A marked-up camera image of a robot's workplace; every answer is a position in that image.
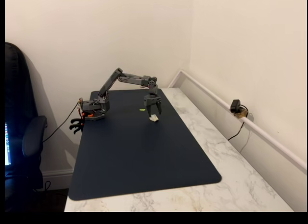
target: desk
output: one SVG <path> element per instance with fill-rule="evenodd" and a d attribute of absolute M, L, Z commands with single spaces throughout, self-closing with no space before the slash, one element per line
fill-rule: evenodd
<path fill-rule="evenodd" d="M 65 211 L 292 211 L 180 89 L 164 94 L 222 176 L 218 184 L 73 201 Z"/>

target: chair armrest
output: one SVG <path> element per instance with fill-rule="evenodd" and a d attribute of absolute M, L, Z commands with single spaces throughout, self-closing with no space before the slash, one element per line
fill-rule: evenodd
<path fill-rule="evenodd" d="M 35 117 L 28 124 L 23 138 L 23 154 L 26 158 L 41 153 L 44 129 L 47 127 L 45 116 Z"/>

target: gray robotic arm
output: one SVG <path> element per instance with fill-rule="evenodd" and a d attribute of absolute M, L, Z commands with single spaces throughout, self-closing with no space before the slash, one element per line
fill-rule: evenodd
<path fill-rule="evenodd" d="M 102 86 L 98 92 L 98 97 L 94 100 L 83 101 L 82 98 L 79 100 L 81 110 L 88 114 L 85 120 L 98 120 L 105 116 L 109 110 L 109 89 L 118 80 L 123 83 L 130 83 L 140 85 L 143 88 L 149 89 L 149 94 L 144 97 L 144 105 L 148 111 L 149 117 L 155 116 L 151 113 L 151 106 L 156 105 L 161 114 L 161 98 L 157 95 L 157 78 L 149 76 L 136 76 L 132 74 L 123 73 L 123 70 L 118 68 L 109 77 L 107 82 Z"/>

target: computer screen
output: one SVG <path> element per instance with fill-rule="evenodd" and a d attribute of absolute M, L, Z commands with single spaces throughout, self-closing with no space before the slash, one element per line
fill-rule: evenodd
<path fill-rule="evenodd" d="M 11 164 L 11 153 L 10 153 L 8 126 L 7 126 L 6 123 L 5 123 L 5 126 L 4 126 L 4 142 L 5 142 L 5 145 L 4 145 L 4 147 L 5 147 L 5 149 L 4 149 L 4 152 L 5 152 L 4 165 L 10 165 Z"/>

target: desk mat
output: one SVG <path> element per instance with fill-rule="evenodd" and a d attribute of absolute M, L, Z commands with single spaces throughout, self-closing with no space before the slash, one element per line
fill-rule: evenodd
<path fill-rule="evenodd" d="M 221 176 L 164 93 L 159 121 L 149 120 L 147 90 L 110 91 L 104 119 L 86 121 L 69 197 L 102 198 L 218 183 Z M 97 96 L 92 92 L 91 99 Z"/>

